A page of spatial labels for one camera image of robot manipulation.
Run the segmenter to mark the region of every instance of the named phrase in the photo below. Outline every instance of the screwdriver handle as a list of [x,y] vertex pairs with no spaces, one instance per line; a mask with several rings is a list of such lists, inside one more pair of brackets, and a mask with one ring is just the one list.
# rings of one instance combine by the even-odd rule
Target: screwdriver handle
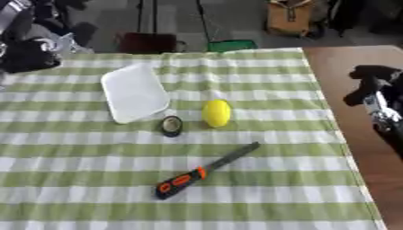
[[157,185],[156,196],[159,199],[168,199],[179,191],[186,189],[200,179],[206,177],[206,171],[202,167],[190,171],[185,174],[178,175],[174,178],[161,182]]

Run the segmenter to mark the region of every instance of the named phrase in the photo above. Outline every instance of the black electrical tape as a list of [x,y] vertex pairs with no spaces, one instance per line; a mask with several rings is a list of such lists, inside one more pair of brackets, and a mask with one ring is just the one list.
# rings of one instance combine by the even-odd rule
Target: black electrical tape
[[166,137],[178,137],[182,133],[182,120],[176,116],[169,116],[162,120],[161,131]]

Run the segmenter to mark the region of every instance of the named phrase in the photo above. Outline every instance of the tan bag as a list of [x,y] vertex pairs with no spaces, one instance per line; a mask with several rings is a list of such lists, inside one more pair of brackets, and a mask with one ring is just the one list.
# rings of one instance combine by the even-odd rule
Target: tan bag
[[270,0],[267,30],[270,33],[305,36],[309,32],[311,0]]

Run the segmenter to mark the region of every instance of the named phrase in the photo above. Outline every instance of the green and white checkered tablecloth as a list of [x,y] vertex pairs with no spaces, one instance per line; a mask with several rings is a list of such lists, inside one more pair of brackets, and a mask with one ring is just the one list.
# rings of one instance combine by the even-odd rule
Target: green and white checkered tablecloth
[[[118,125],[100,80],[137,63],[154,67],[171,103]],[[75,55],[4,84],[2,230],[385,229],[301,49]],[[226,127],[202,122],[212,99],[232,107]],[[180,137],[158,131],[167,115],[183,119]],[[205,181],[153,197],[158,182],[253,141]]]

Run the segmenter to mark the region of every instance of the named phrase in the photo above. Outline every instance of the white plastic tray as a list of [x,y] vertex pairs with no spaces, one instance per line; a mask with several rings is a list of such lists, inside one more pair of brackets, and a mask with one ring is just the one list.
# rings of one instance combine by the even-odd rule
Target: white plastic tray
[[145,118],[169,105],[168,94],[150,66],[127,66],[104,75],[101,82],[117,123]]

